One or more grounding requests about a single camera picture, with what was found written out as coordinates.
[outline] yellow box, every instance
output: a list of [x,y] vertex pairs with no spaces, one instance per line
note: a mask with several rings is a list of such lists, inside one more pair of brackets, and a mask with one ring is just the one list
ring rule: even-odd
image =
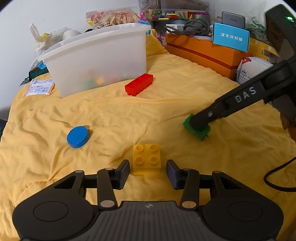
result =
[[258,40],[250,38],[250,44],[256,45],[256,46],[258,46],[258,47],[260,47],[262,49],[265,49],[268,52],[273,53],[274,55],[280,57],[278,52],[276,51],[276,49],[274,47],[271,47],[271,46],[269,46],[269,45],[267,45],[267,44],[265,44],[263,42],[260,42]]
[[160,145],[133,146],[133,173],[136,175],[160,174]]
[[260,48],[257,45],[250,44],[249,49],[252,50],[253,52],[256,52],[256,53],[259,53],[259,54],[263,54],[263,49]]
[[266,55],[263,55],[263,54],[259,54],[259,53],[255,52],[255,51],[253,51],[253,56],[265,59],[266,61],[268,61],[271,64],[274,64],[276,62],[276,59],[273,58],[272,56],[266,56]]

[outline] cardboard box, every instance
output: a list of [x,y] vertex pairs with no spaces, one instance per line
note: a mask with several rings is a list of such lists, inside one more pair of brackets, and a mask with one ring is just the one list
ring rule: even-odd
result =
[[250,32],[230,25],[214,23],[213,43],[248,52]]
[[166,34],[166,49],[169,53],[189,59],[206,68],[211,68],[218,74],[236,81],[236,70],[248,53],[232,48],[213,44],[212,41],[200,40],[194,37],[176,34]]
[[266,50],[266,51],[268,51],[270,53],[273,53],[274,55],[280,57],[278,52],[276,51],[276,49],[274,47],[271,47],[271,46],[269,46],[269,45],[267,45],[267,44],[265,44],[263,42],[260,42],[258,40],[250,38],[250,44],[256,45],[256,46],[258,46],[258,47],[260,47],[260,48],[262,48],[262,49],[264,49],[264,50]]
[[253,56],[265,59],[266,61],[268,61],[271,64],[274,64],[276,62],[276,59],[273,58],[272,56],[266,56],[266,55],[263,55],[263,54],[259,54],[259,53],[255,52],[255,51],[253,51]]
[[253,52],[256,52],[256,53],[259,53],[259,54],[263,54],[263,49],[260,48],[260,47],[257,46],[257,45],[250,44],[250,45],[249,45],[249,49],[252,50]]

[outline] green block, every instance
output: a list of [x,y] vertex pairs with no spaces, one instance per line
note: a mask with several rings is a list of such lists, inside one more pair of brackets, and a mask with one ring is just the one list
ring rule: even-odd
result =
[[190,124],[190,119],[193,116],[193,114],[191,114],[183,123],[183,126],[185,127],[185,129],[189,130],[192,134],[194,134],[198,139],[200,139],[201,141],[204,140],[204,138],[208,135],[208,133],[211,130],[211,127],[209,125],[203,126],[201,128],[198,129],[194,129],[191,124]]

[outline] crumpled plastic bag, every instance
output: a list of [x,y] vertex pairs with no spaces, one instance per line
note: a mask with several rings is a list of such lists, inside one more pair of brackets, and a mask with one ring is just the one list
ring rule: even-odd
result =
[[264,24],[264,19],[260,19],[260,16],[265,12],[267,6],[266,0],[261,0],[255,7],[250,11],[250,13],[243,14],[246,18],[246,30],[250,32],[250,37],[259,40],[263,43],[271,45],[267,38],[266,27]]
[[30,71],[36,68],[37,65],[41,62],[37,60],[38,56],[41,55],[45,50],[49,49],[51,46],[61,42],[64,32],[68,30],[71,29],[64,27],[59,30],[52,31],[49,34],[44,33],[42,36],[40,36],[38,29],[35,27],[35,25],[31,25],[30,32],[37,42],[37,47],[35,49],[34,62],[30,66]]
[[86,13],[86,21],[93,29],[123,24],[137,23],[139,16],[130,8],[119,8]]

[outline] translucent plastic box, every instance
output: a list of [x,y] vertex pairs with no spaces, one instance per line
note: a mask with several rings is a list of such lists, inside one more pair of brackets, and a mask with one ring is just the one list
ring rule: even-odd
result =
[[146,73],[146,31],[126,23],[86,32],[50,47],[46,64],[62,97]]

